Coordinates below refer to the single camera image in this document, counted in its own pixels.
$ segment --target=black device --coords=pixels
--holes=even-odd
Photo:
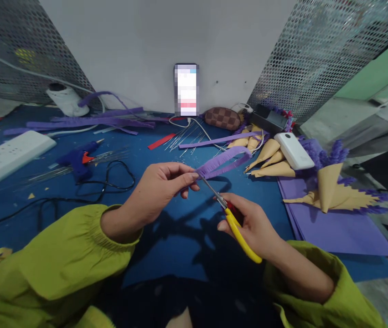
[[[288,119],[265,106],[258,104],[250,116],[250,123],[276,134],[285,130]]]

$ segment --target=yellow scissors handle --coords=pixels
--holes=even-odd
[[[262,258],[259,257],[247,244],[247,242],[244,240],[243,236],[239,232],[238,227],[241,227],[241,225],[236,221],[235,216],[233,213],[230,211],[229,208],[226,208],[224,210],[226,213],[226,220],[230,226],[230,229],[232,230],[233,234],[235,235],[235,238],[237,242],[241,245],[243,248],[244,252],[247,254],[248,257],[250,257],[255,263],[260,263],[262,262]]]

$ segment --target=metal mesh wall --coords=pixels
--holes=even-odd
[[[38,0],[0,0],[0,58],[93,90]],[[46,103],[50,82],[0,63],[2,98]]]
[[[388,0],[299,0],[248,102],[304,122],[387,44]],[[93,90],[38,0],[0,0],[0,58]],[[0,63],[2,98],[44,103],[49,82]]]
[[[250,96],[304,122],[388,44],[388,0],[299,0]]]

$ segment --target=green wall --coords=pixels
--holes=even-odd
[[[368,100],[388,85],[388,49],[353,77],[335,97]]]

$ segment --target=elastic cuff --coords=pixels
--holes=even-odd
[[[128,244],[119,244],[108,238],[101,229],[101,217],[105,212],[118,209],[119,207],[121,207],[121,205],[112,205],[107,208],[99,209],[98,213],[96,214],[97,219],[92,220],[89,227],[90,236],[95,241],[95,243],[114,252],[125,251],[126,248],[135,246],[139,242],[139,239],[144,231],[144,229],[141,229],[138,238],[134,242]]]

